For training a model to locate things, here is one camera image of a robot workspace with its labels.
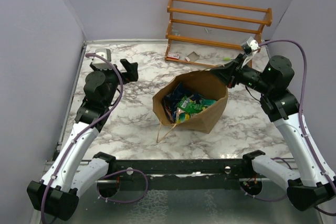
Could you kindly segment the dark blue snack packet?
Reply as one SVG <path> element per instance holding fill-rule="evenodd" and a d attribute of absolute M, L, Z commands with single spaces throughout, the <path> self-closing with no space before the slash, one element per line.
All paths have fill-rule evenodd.
<path fill-rule="evenodd" d="M 173 123 L 176 120 L 176 110 L 178 103 L 185 97 L 191 96 L 192 91 L 184 87 L 183 83 L 179 83 L 172 93 L 164 96 L 162 105 L 168 120 Z"/>

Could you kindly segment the green snack packet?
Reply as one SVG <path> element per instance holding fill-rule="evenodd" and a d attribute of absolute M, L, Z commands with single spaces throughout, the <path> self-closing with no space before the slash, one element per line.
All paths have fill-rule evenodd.
<path fill-rule="evenodd" d="M 206 99 L 198 94 L 190 97 L 185 95 L 177 104 L 175 123 L 183 123 L 215 103 L 216 100 Z"/>

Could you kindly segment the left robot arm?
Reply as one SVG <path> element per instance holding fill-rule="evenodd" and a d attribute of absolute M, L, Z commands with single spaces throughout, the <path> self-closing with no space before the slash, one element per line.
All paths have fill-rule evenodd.
<path fill-rule="evenodd" d="M 99 178 L 110 179 L 115 175 L 115 157 L 97 154 L 89 164 L 78 171 L 88 147 L 101 132 L 111 112 L 121 101 L 115 93 L 123 94 L 123 86 L 136 82 L 138 63 L 121 59 L 125 71 L 106 61 L 104 67 L 92 62 L 85 78 L 84 99 L 79 107 L 75 122 L 65 146 L 56 160 L 40 179 L 32 181 L 27 193 L 34 209 L 40 211 L 40 220 L 46 223 L 46 215 L 67 221 L 76 211 L 80 197 Z"/>

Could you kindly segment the brown paper bag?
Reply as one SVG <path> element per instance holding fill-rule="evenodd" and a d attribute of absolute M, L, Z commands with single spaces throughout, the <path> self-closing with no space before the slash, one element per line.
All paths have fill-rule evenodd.
<path fill-rule="evenodd" d="M 206 99 L 216 102 L 208 109 L 191 117 L 191 119 L 180 124 L 170 121 L 163 106 L 165 95 L 171 94 L 178 84 L 183 84 L 186 89 L 195 91 Z M 153 97 L 153 112 L 160 121 L 160 125 L 169 126 L 170 131 L 175 128 L 210 133 L 215 124 L 221 118 L 228 100 L 228 88 L 220 82 L 208 70 L 198 70 L 184 73 L 174 77 L 166 87 L 161 89 Z"/>

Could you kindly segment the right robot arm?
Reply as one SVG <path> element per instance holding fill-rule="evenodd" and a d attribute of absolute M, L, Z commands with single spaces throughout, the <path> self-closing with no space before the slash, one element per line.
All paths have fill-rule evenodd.
<path fill-rule="evenodd" d="M 212 68 L 210 73 L 228 88 L 243 84 L 261 94 L 261 108 L 287 143 L 298 170 L 292 171 L 264 152 L 254 151 L 243 156 L 241 171 L 246 177 L 261 174 L 273 181 L 300 211 L 316 208 L 335 197 L 335 173 L 328 165 L 318 166 L 315 157 L 321 154 L 313 140 L 306 141 L 309 130 L 299 115 L 299 102 L 287 89 L 295 74 L 292 64 L 288 58 L 275 55 L 259 72 L 245 66 L 245 58 L 240 54 L 233 61 Z"/>

